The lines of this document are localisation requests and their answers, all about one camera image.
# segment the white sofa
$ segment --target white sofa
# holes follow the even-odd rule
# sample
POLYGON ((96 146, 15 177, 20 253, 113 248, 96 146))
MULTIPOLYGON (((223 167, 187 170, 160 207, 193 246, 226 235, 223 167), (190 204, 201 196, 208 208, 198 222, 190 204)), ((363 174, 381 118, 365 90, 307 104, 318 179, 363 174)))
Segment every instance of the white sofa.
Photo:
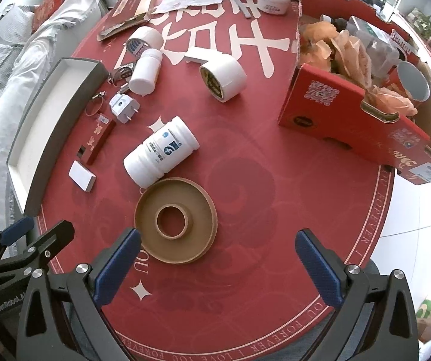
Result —
POLYGON ((26 40, 0 95, 0 231, 13 222, 7 157, 26 105, 61 57, 69 57, 105 14, 100 0, 65 0, 26 40))

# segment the white plastic bottle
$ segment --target white plastic bottle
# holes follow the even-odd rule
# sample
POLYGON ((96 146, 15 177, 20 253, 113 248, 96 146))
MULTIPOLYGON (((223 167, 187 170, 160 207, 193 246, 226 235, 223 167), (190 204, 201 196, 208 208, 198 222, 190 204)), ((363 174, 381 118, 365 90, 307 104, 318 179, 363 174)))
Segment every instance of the white plastic bottle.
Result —
POLYGON ((144 96, 155 90, 162 56, 162 52, 157 49, 147 49, 142 53, 128 83, 133 93, 144 96))
POLYGON ((195 136, 177 116, 135 148, 123 165, 133 181, 146 189, 199 147, 195 136))
POLYGON ((272 15, 284 15, 291 6, 291 0, 257 0, 257 8, 272 15))

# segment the white bottle cap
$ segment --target white bottle cap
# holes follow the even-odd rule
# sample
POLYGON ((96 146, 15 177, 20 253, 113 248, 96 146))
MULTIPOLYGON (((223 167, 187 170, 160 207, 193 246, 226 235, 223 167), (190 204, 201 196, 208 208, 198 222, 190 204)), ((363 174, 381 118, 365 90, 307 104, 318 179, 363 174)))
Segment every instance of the white bottle cap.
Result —
POLYGON ((145 96, 155 90, 162 56, 162 52, 157 49, 147 49, 142 53, 129 81, 129 88, 133 93, 145 96))

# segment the paper cup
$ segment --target paper cup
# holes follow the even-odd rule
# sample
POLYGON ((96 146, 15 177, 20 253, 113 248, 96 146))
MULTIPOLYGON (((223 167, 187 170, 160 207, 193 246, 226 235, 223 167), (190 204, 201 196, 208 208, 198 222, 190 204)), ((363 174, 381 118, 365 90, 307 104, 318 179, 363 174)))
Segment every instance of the paper cup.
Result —
POLYGON ((424 75, 411 62, 402 61, 389 75, 383 86, 389 89, 392 84, 411 94, 411 100, 426 101, 429 98, 429 85, 424 75))

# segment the bottle label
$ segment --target bottle label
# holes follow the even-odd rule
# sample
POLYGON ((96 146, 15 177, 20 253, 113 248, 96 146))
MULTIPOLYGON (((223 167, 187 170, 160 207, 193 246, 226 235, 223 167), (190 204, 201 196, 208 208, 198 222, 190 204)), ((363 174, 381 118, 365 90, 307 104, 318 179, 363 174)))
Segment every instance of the bottle label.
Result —
POLYGON ((151 158, 159 164, 178 151, 182 145, 183 143, 174 132, 164 126, 152 135, 152 139, 147 142, 146 147, 151 158))

